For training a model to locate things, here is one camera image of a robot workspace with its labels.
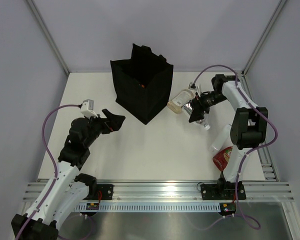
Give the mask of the shiny silver bottle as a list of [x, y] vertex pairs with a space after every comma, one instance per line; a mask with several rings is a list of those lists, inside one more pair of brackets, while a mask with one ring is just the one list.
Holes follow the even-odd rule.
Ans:
[[[182, 106], [182, 112], [185, 113], [186, 115], [188, 115], [189, 117], [191, 116], [191, 114], [193, 112], [193, 108], [191, 106], [190, 101]], [[202, 126], [203, 129], [206, 131], [208, 131], [211, 128], [211, 126], [208, 122], [208, 115], [206, 113], [203, 114], [203, 119], [196, 120], [196, 121], [194, 121], [194, 123]]]

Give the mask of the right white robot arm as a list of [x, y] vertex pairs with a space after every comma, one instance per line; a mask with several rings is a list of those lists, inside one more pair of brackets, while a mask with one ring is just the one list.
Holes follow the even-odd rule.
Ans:
[[233, 146], [229, 161], [214, 184], [200, 184], [203, 200], [245, 200], [246, 193], [242, 183], [242, 173], [246, 160], [252, 151], [265, 141], [268, 110], [257, 106], [241, 89], [236, 75], [217, 74], [212, 80], [212, 91], [196, 93], [190, 100], [192, 112], [189, 123], [203, 120], [210, 108], [229, 101], [235, 115], [231, 126], [215, 139], [218, 150], [227, 138]]

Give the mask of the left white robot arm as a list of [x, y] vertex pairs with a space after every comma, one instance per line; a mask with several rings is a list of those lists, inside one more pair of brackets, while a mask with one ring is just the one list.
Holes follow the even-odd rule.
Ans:
[[30, 208], [16, 214], [11, 226], [17, 240], [56, 240], [65, 220], [80, 201], [100, 198], [97, 179], [80, 173], [90, 155], [90, 146], [100, 135], [117, 132], [125, 116], [103, 109], [104, 117], [78, 106], [82, 117], [71, 122], [58, 159], [52, 159], [53, 176]]

